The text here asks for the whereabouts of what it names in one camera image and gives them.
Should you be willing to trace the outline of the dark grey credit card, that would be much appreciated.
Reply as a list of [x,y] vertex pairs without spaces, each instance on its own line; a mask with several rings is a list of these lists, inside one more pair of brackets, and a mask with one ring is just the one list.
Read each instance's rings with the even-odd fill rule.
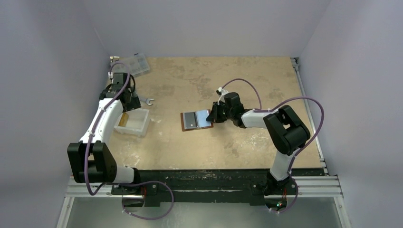
[[195,112],[183,113],[184,128],[185,130],[195,129],[197,125],[197,115]]

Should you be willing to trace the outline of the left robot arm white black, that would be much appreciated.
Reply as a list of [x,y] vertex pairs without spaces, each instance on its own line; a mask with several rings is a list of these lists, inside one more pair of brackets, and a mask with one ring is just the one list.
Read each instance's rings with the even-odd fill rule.
[[100,94],[96,114],[78,142],[70,143],[67,155],[77,183],[122,183],[129,194],[142,187],[138,169],[118,166],[107,144],[123,113],[141,107],[135,81],[127,73],[114,73],[112,83]]

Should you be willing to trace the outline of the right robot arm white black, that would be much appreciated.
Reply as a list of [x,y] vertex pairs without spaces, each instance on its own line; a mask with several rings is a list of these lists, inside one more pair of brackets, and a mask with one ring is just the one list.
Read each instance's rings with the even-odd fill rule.
[[239,128],[261,128],[268,131],[277,152],[267,173],[263,189],[265,195],[279,193],[285,188],[297,153],[311,137],[308,128],[289,105],[273,111],[246,109],[239,94],[235,92],[227,93],[223,100],[213,102],[206,120],[211,123],[231,120]]

